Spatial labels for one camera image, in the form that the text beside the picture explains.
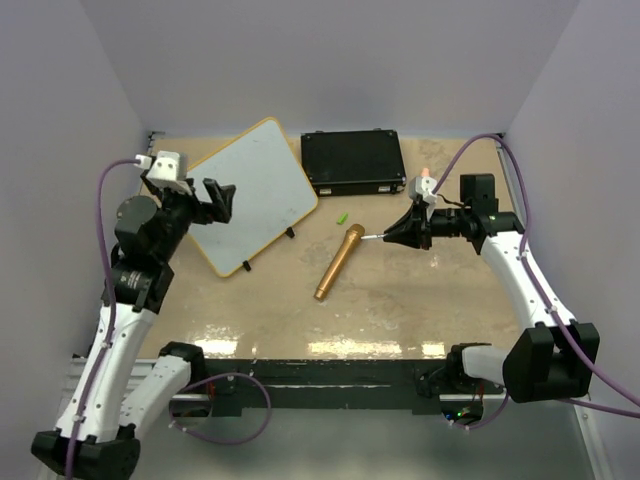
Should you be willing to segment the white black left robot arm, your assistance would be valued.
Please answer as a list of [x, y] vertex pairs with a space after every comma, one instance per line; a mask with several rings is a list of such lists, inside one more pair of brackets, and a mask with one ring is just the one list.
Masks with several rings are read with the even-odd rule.
[[117, 210], [117, 243], [102, 253], [107, 269], [100, 319], [86, 365], [64, 413], [50, 431], [35, 435], [32, 454], [68, 479], [128, 479], [141, 441], [181, 389], [200, 390], [207, 380], [201, 348], [171, 342], [148, 376], [128, 386], [142, 343], [174, 277], [169, 265], [193, 224], [228, 223], [236, 191], [206, 178], [202, 202], [194, 182], [183, 191], [153, 187]]

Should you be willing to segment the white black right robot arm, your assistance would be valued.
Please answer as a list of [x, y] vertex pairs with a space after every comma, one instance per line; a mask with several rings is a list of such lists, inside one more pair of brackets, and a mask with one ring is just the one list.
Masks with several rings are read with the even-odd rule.
[[436, 205], [436, 180], [417, 176], [409, 184], [411, 206], [382, 239], [428, 250], [436, 238], [468, 241], [501, 282], [523, 331], [510, 350], [487, 343], [451, 348], [445, 367], [448, 386], [469, 392], [480, 380], [507, 390], [517, 403], [583, 397], [592, 379], [600, 336], [579, 323], [543, 278], [525, 229], [512, 211], [502, 211], [491, 174], [465, 174], [460, 199]]

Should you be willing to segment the white green whiteboard marker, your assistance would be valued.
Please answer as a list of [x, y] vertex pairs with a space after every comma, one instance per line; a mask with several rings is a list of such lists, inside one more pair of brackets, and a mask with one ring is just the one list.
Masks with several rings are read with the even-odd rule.
[[361, 237], [361, 240], [377, 240], [377, 239], [382, 239], [385, 237], [384, 233], [380, 233], [380, 234], [369, 234], [369, 235], [363, 235]]

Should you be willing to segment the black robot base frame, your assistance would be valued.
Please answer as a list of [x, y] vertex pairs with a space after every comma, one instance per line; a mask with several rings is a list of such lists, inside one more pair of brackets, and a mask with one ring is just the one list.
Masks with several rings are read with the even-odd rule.
[[214, 417], [264, 408], [265, 387], [274, 409], [404, 410], [438, 415], [440, 403], [501, 397], [503, 389], [477, 380], [454, 382], [440, 359], [248, 360], [208, 359], [203, 386], [188, 386], [176, 399], [203, 401]]

